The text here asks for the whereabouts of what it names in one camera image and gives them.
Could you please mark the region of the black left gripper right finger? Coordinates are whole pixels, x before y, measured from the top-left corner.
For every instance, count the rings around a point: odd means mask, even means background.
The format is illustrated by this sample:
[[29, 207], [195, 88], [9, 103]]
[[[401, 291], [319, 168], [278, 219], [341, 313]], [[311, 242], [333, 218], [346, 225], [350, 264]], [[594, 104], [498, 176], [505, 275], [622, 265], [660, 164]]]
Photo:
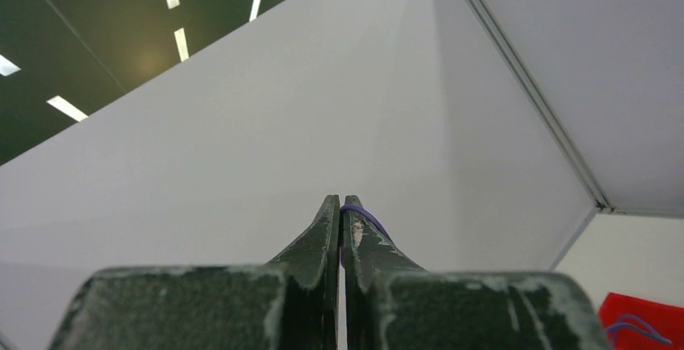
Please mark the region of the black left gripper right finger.
[[552, 272], [431, 272], [372, 220], [343, 205], [351, 349], [607, 349], [589, 298]]

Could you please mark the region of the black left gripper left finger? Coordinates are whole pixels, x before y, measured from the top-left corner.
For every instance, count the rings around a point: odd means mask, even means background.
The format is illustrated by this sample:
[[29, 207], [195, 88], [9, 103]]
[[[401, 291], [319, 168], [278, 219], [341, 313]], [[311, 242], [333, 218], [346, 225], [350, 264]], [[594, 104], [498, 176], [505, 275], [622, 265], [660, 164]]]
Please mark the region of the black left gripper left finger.
[[340, 199], [262, 265], [97, 271], [75, 293], [52, 349], [334, 349]]

